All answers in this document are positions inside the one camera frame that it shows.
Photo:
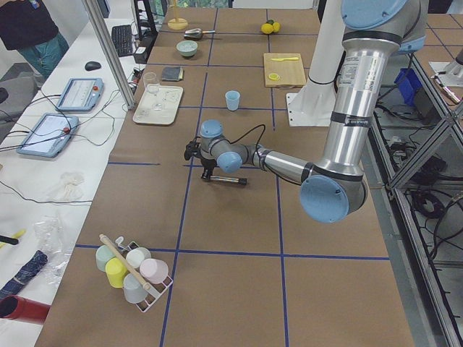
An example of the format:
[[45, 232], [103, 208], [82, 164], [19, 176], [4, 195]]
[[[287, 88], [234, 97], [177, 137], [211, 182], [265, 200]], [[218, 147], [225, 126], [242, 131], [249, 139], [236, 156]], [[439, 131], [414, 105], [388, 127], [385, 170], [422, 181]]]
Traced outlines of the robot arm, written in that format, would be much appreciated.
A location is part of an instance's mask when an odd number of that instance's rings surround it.
[[208, 120], [201, 125], [194, 154], [205, 168], [203, 177], [216, 166], [233, 173], [251, 164], [299, 184], [301, 205], [321, 223], [335, 223], [359, 210], [368, 195], [360, 157], [384, 69], [391, 55], [422, 48], [427, 16], [427, 1], [343, 1], [339, 17], [346, 56], [321, 159], [310, 163], [260, 144], [233, 144], [219, 121]]

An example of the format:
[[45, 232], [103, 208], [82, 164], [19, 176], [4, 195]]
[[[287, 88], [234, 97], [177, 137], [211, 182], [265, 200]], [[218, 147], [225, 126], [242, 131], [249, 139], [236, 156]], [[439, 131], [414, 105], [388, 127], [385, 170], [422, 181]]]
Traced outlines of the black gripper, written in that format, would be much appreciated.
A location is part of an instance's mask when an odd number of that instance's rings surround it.
[[215, 159], [201, 158], [201, 164], [203, 165], [204, 171], [202, 173], [202, 180], [209, 180], [210, 178], [215, 177], [214, 168], [217, 166]]

